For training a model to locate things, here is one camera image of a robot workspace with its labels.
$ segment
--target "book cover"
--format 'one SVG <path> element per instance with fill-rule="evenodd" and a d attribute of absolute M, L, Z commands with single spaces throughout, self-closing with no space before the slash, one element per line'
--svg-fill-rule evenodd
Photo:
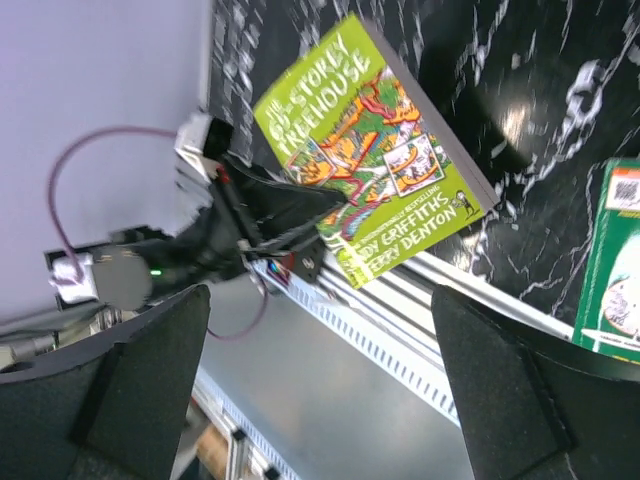
<path fill-rule="evenodd" d="M 640 363 L 640 161 L 610 160 L 573 342 Z"/>
<path fill-rule="evenodd" d="M 254 109 L 293 182 L 349 201 L 318 229 L 358 288 L 497 201 L 391 47 L 351 15 Z"/>

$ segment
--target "white wall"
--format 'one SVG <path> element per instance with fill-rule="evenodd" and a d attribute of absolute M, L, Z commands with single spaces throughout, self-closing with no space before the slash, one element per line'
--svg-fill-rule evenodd
<path fill-rule="evenodd" d="M 109 124 L 175 129 L 197 107 L 203 0 L 2 0 L 0 323 L 54 305 L 42 252 L 59 247 L 45 181 L 54 157 Z M 117 138 L 64 171 L 73 243 L 148 223 L 175 227 L 172 142 Z"/>

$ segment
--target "table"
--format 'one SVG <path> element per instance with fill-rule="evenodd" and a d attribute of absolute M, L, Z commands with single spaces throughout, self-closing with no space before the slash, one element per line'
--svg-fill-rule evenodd
<path fill-rule="evenodd" d="M 212 330 L 252 321 L 247 276 L 210 289 Z M 207 336 L 196 390 L 222 398 L 283 479 L 473 478 L 456 425 L 285 296 L 240 341 Z"/>
<path fill-rule="evenodd" d="M 214 1 L 210 111 L 278 168 L 251 107 L 347 11 L 373 18 L 501 202 L 428 253 L 575 320 L 605 161 L 640 151 L 640 2 Z"/>

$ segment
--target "book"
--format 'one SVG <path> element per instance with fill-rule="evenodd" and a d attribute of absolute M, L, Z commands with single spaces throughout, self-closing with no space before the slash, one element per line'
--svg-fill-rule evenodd
<path fill-rule="evenodd" d="M 273 84 L 254 116 L 293 182 L 347 195 L 318 230 L 355 288 L 498 201 L 391 46 L 353 14 Z"/>
<path fill-rule="evenodd" d="M 640 161 L 608 162 L 573 342 L 640 363 Z"/>

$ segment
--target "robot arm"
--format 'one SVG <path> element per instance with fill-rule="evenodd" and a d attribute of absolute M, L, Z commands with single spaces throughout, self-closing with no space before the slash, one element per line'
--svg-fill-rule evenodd
<path fill-rule="evenodd" d="M 228 152 L 231 126 L 206 117 L 181 129 L 176 150 L 208 182 L 211 206 L 175 237 L 93 250 L 89 269 L 101 302 L 137 310 L 205 279 L 234 278 L 254 260 L 306 246 L 317 237 L 315 225 L 345 204 L 341 192 L 283 183 L 247 166 Z"/>

